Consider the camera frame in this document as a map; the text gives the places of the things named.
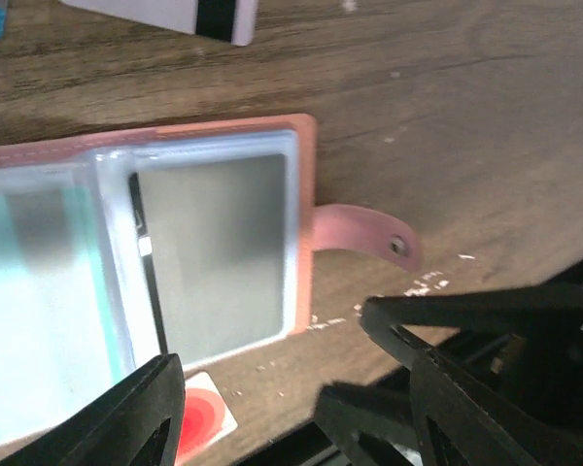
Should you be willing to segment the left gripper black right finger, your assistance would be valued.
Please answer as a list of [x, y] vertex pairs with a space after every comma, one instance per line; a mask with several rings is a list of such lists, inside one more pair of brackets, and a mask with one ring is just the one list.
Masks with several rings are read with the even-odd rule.
[[439, 353], [407, 353], [407, 392], [333, 383], [315, 421], [354, 465], [546, 465], [547, 429]]

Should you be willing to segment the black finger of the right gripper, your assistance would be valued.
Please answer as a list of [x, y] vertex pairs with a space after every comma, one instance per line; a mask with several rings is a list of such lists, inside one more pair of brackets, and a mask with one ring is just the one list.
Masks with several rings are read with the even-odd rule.
[[571, 340], [582, 324], [583, 289], [568, 283], [462, 295], [370, 297], [360, 317], [369, 338], [408, 369], [416, 353], [431, 346], [406, 325], [541, 338], [559, 332]]

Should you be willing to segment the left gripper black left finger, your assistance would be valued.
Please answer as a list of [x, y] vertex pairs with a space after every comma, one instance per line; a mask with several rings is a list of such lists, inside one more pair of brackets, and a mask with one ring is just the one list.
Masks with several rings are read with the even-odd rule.
[[185, 407], [177, 354], [161, 354], [0, 465], [172, 465]]

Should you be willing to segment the pink leather card holder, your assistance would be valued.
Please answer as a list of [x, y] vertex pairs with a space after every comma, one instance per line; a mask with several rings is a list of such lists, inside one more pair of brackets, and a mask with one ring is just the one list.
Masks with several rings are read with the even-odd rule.
[[0, 458], [165, 352], [218, 440], [202, 367], [309, 326], [317, 251], [417, 267], [403, 221], [316, 204], [316, 154], [305, 114], [1, 146]]

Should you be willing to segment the plain black card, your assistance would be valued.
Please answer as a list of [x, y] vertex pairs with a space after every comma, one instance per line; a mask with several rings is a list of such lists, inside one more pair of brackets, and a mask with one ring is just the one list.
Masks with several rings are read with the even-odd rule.
[[285, 157], [148, 170], [129, 181], [167, 349], [196, 366], [279, 335]]

